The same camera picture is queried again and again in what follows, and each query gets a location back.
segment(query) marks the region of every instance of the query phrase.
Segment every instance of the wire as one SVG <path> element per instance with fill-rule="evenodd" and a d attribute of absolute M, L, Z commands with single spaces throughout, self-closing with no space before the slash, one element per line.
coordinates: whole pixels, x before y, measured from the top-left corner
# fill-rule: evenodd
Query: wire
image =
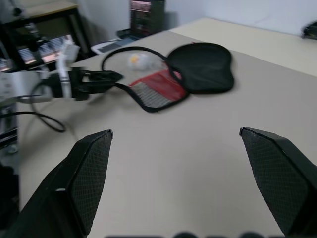
<path fill-rule="evenodd" d="M 40 82 L 37 85 L 35 85 L 34 88 L 32 89 L 31 94 L 30 94 L 30 106 L 31 106 L 32 112 L 25 112 L 24 114 L 36 115 L 38 119 L 40 119 L 45 125 L 47 125 L 53 131 L 56 131 L 56 132 L 59 132 L 59 133 L 64 133 L 64 132 L 66 132 L 66 126 L 63 123 L 61 123 L 60 121 L 58 121 L 58 120 L 56 120 L 54 118 L 51 118 L 51 117 L 49 117 L 47 115 L 39 113 L 37 111 L 37 109 L 35 108 L 35 105 L 34 105 L 34 94 L 35 94 L 36 90 L 38 90 L 42 86 L 47 86 L 47 85 L 46 85 L 45 82 Z M 50 119 L 50 120 L 56 122 L 58 125 L 60 125 L 61 129 L 49 124 L 43 118 L 47 118 L 47 119 Z"/>
<path fill-rule="evenodd" d="M 2 115 L 0 115 L 0 118 L 7 118 L 7 117 L 16 116 L 16 115 L 24 115 L 24 114 L 36 115 L 36 116 L 38 116 L 41 120 L 43 120 L 42 118 L 50 119 L 50 120 L 56 122 L 57 124 L 59 124 L 63 129 L 58 129 L 58 128 L 55 128 L 55 127 L 53 127 L 53 126 L 47 124 L 47 126 L 48 126 L 49 128 L 51 128 L 51 129 L 54 128 L 53 130 L 55 130 L 55 131 L 57 131 L 57 132 L 60 132 L 60 133 L 63 133 L 63 132 L 66 131 L 65 125 L 62 124 L 60 121 L 58 121 L 58 120 L 56 120 L 56 119 L 54 119 L 54 118 L 51 118 L 51 117 L 49 117 L 49 116 L 47 116 L 47 115 L 44 115 L 44 114 L 41 114 L 41 113 L 36 113 L 36 112 L 14 112 L 14 113 L 7 113 L 7 114 L 2 114 Z"/>
<path fill-rule="evenodd" d="M 30 103 L 31 103 L 31 108 L 32 108 L 32 112 L 14 112 L 14 113 L 6 113 L 6 114 L 0 114 L 0 119 L 1 118 L 7 118 L 7 117 L 12 117 L 12 116 L 16 116 L 16 115 L 25 115 L 25 114 L 28 114 L 28 115 L 36 115 L 37 118 L 39 118 L 45 125 L 47 125 L 50 129 L 56 131 L 56 132 L 59 132 L 59 133 L 64 133 L 66 132 L 66 126 L 61 123 L 60 121 L 50 117 L 50 116 L 47 116 L 47 115 L 44 115 L 42 113 L 39 113 L 37 112 L 36 108 L 35 108 L 35 105 L 34 105 L 34 93 L 35 91 L 41 87 L 41 86 L 46 86 L 46 83 L 45 82 L 40 82 L 38 83 L 37 85 L 35 85 L 35 87 L 32 89 L 31 91 L 31 95 L 30 95 Z M 51 124 L 49 124 L 47 121 L 45 121 L 43 118 L 47 118 L 49 120 L 52 120 L 54 121 L 56 124 L 58 124 L 60 128 L 57 128 Z"/>

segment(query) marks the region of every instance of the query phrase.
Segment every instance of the beige table surface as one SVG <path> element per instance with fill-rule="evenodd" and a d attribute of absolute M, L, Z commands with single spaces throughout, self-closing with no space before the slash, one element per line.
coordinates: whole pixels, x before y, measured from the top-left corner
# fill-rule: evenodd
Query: beige table surface
<path fill-rule="evenodd" d="M 316 40 L 211 18 L 203 18 L 171 31 L 317 76 Z"/>
<path fill-rule="evenodd" d="M 57 1 L 52 3 L 47 3 L 39 6 L 29 7 L 26 9 L 28 16 L 31 18 L 46 16 L 70 9 L 77 8 L 77 4 L 73 4 L 67 1 Z"/>
<path fill-rule="evenodd" d="M 192 41 L 167 31 L 132 45 L 166 55 Z M 44 107 L 42 113 L 69 125 L 65 134 L 31 116 L 20 116 L 21 207 L 77 139 L 112 129 L 105 188 L 90 238 L 172 237 L 180 231 L 200 237 L 238 237 L 244 231 L 281 234 L 257 189 L 239 129 L 248 126 L 285 136 L 317 163 L 317 80 L 246 54 L 232 54 L 232 91 L 191 96 L 157 114 L 143 111 L 125 92 L 111 89 L 87 102 L 38 104 Z M 98 70 L 102 58 L 75 66 Z M 19 110 L 29 106 L 20 104 Z"/>

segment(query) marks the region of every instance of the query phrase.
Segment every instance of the mesh net bag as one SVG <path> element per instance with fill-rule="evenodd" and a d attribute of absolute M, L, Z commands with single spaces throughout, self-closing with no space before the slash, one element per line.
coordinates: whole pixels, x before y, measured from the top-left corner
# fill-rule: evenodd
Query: mesh net bag
<path fill-rule="evenodd" d="M 168 59 L 144 47 L 127 47 L 111 52 L 102 70 L 115 71 L 124 79 L 114 86 L 126 91 L 145 111 L 153 113 L 180 103 L 189 96 L 182 76 Z"/>

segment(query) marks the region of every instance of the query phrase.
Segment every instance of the computer screen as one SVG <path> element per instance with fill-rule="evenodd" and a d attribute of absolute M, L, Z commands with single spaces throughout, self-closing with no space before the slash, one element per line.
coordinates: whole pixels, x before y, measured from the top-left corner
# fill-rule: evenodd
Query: computer screen
<path fill-rule="evenodd" d="M 131 0 L 131 35 L 146 37 L 164 30 L 165 0 Z"/>

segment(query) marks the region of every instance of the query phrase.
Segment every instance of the desk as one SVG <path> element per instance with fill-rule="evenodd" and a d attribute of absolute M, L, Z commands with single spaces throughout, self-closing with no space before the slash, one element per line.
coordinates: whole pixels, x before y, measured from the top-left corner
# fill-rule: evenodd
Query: desk
<path fill-rule="evenodd" d="M 166 55 L 192 41 L 197 40 L 166 31 L 131 45 Z M 245 231 L 280 235 L 256 186 L 239 129 L 249 126 L 285 136 L 316 164 L 317 80 L 247 54 L 232 54 L 232 91 L 192 95 L 157 114 L 143 111 L 113 88 L 88 102 L 37 105 L 67 123 L 65 134 L 20 116 L 21 206 L 77 139 L 112 129 L 105 188 L 90 238 L 172 237 L 180 231 L 199 237 L 238 237 Z M 102 58 L 74 66 L 98 70 Z M 19 109 L 29 106 L 20 104 Z"/>

